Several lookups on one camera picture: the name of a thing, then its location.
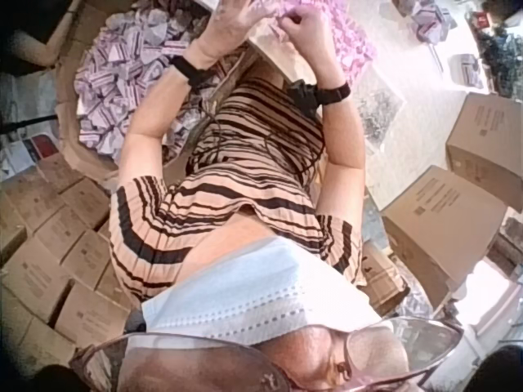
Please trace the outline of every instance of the hand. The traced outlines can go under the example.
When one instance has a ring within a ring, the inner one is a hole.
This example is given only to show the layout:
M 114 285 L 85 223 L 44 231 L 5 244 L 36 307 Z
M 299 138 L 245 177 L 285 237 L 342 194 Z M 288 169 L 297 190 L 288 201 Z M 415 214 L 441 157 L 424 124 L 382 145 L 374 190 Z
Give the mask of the hand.
M 244 43 L 251 28 L 278 8 L 275 0 L 220 0 L 205 31 L 191 43 L 187 60 L 199 57 L 195 61 L 201 68 L 210 67 Z
M 333 31 L 323 12 L 314 6 L 297 6 L 278 22 L 311 66 L 320 88 L 337 88 L 345 83 L 336 59 Z

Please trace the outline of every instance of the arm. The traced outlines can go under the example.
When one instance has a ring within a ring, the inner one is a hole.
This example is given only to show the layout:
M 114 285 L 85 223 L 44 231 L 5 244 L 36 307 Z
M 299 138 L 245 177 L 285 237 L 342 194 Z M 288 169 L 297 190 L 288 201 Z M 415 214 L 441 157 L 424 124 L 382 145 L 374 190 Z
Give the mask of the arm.
M 274 11 L 274 4 L 221 0 L 207 28 L 190 44 L 184 57 L 197 69 L 209 69 L 218 59 L 239 47 L 250 29 Z M 119 185 L 139 176 L 162 177 L 162 138 L 189 91 L 187 79 L 170 67 L 142 101 L 123 144 Z
M 345 83 L 345 75 L 336 60 L 329 22 L 320 11 L 311 6 L 296 7 L 279 25 L 311 66 L 319 88 L 333 89 Z M 316 212 L 339 217 L 360 231 L 365 189 L 364 133 L 360 116 L 347 98 L 323 107 L 323 123 L 329 161 Z
M 9 52 L 19 59 L 42 67 L 55 64 L 80 2 L 82 0 L 71 2 L 69 9 L 56 26 L 47 43 L 41 43 L 25 31 L 16 30 L 8 43 Z

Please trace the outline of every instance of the eyeglass frame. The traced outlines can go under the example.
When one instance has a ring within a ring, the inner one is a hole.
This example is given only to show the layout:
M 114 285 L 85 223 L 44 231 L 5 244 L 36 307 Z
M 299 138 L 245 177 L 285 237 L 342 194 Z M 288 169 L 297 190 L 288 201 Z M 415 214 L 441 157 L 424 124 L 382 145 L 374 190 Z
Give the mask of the eyeglass frame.
M 414 316 L 399 316 L 399 317 L 394 317 L 394 318 L 383 319 L 383 320 L 379 321 L 378 323 L 368 325 L 367 327 L 363 327 L 361 329 L 350 332 L 349 335 L 347 336 L 346 344 L 345 344 L 343 351 L 344 351 L 344 356 L 345 356 L 345 358 L 344 358 L 345 363 L 349 365 L 349 369 L 351 372 L 351 379 L 348 380 L 347 383 L 337 386 L 335 388 L 330 388 L 330 389 L 326 389 L 326 390 L 315 390 L 315 391 L 311 391 L 311 392 L 359 392 L 359 391 L 363 391 L 367 388 L 374 388 L 374 387 L 381 386 L 381 385 L 389 385 L 389 384 L 394 384 L 394 383 L 398 383 L 398 382 L 405 382 L 405 381 L 415 378 L 416 376 L 421 376 L 423 373 L 426 373 L 425 376 L 423 377 L 423 379 L 418 382 L 418 386 L 421 386 L 425 383 L 425 381 L 428 379 L 428 377 L 430 377 L 432 375 L 432 373 L 456 350 L 456 347 L 458 346 L 458 345 L 456 345 L 446 355 L 444 355 L 443 357 L 441 357 L 440 359 L 438 359 L 437 361 L 432 363 L 430 366 L 424 367 L 423 369 L 420 369 L 417 371 L 412 371 L 412 372 L 407 372 L 404 375 L 398 376 L 398 377 L 393 377 L 393 378 L 383 377 L 382 379 L 373 379 L 373 377 L 370 377 L 369 381 L 364 381 L 364 378 L 365 377 L 369 378 L 369 376 L 366 376 L 365 372 L 358 369 L 358 367 L 352 361 L 351 356 L 349 355 L 349 352 L 348 352 L 350 336 L 351 336 L 351 334 L 353 334 L 355 332 L 363 331 L 366 328 L 377 326 L 380 323 L 384 323 L 386 321 L 391 321 L 394 319 L 423 321 L 424 323 L 430 323 L 431 325 L 435 325 L 438 327 L 450 328 L 459 334 L 458 342 L 461 341 L 463 334 L 464 334 L 464 330 L 462 328 L 460 328 L 458 325 L 455 325 L 455 324 L 452 324 L 452 323 L 449 323 L 446 321 L 429 320 L 426 318 L 418 318 L 418 317 L 414 317 Z M 278 372 L 287 381 L 288 392 L 291 392 L 291 390 L 292 390 L 291 389 L 292 386 L 290 383 L 291 379 L 287 376 L 284 369 L 281 369 L 278 366 L 276 366 L 261 351 L 256 350 L 253 347 L 250 347 L 248 345 L 241 345 L 239 343 L 235 343 L 232 341 L 221 341 L 218 339 L 211 339 L 211 338 L 207 338 L 207 337 L 181 335 L 181 334 L 176 334 L 176 333 L 134 332 L 134 333 L 124 334 L 122 336 L 111 339 L 110 341 L 106 341 L 100 345 L 89 345 L 85 349 L 79 350 L 77 353 L 75 353 L 73 358 L 69 361 L 69 366 L 82 379 L 82 381 L 85 382 L 92 390 L 98 391 L 98 389 L 96 387 L 94 387 L 93 384 L 91 383 L 90 377 L 87 376 L 87 374 L 85 373 L 86 365 L 89 363 L 89 361 L 92 359 L 92 357 L 94 356 L 94 354 L 96 352 L 101 351 L 104 348 L 113 345 L 114 343 L 123 341 L 124 339 L 128 339 L 128 338 L 134 337 L 134 336 L 164 336 L 164 337 L 170 336 L 170 337 L 190 338 L 190 339 L 198 339 L 200 341 L 218 342 L 218 343 L 222 343 L 225 346 L 234 346 L 237 348 L 241 348 L 242 350 L 248 350 L 251 353 L 254 353 L 256 356 L 262 357 L 263 359 L 265 359 L 267 361 L 267 364 L 270 365 L 271 367 L 273 367 L 274 371 Z M 355 381 L 355 382 L 359 381 L 360 385 L 351 386 L 351 383 L 353 381 Z

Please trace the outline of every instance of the eyeglasses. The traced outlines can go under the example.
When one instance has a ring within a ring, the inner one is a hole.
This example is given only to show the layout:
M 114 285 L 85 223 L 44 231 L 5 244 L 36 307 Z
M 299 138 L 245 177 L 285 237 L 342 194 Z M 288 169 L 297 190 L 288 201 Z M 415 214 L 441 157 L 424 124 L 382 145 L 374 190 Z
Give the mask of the eyeglasses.
M 322 390 L 387 388 L 430 374 L 463 336 L 460 327 L 399 317 L 352 332 L 340 385 Z M 133 333 L 77 353 L 70 366 L 98 392 L 289 392 L 289 379 L 251 347 L 164 333 Z

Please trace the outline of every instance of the wrist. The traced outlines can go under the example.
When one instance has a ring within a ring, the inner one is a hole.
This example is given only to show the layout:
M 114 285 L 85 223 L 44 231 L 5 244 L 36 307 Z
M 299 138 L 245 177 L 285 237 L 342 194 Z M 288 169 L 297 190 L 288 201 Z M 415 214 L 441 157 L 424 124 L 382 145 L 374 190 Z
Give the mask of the wrist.
M 314 70 L 318 88 L 332 90 L 346 83 L 346 76 L 337 62 L 323 64 Z
M 200 41 L 198 39 L 195 39 L 190 43 L 183 56 L 196 69 L 209 69 L 218 60 L 208 56 L 205 51 L 202 50 Z

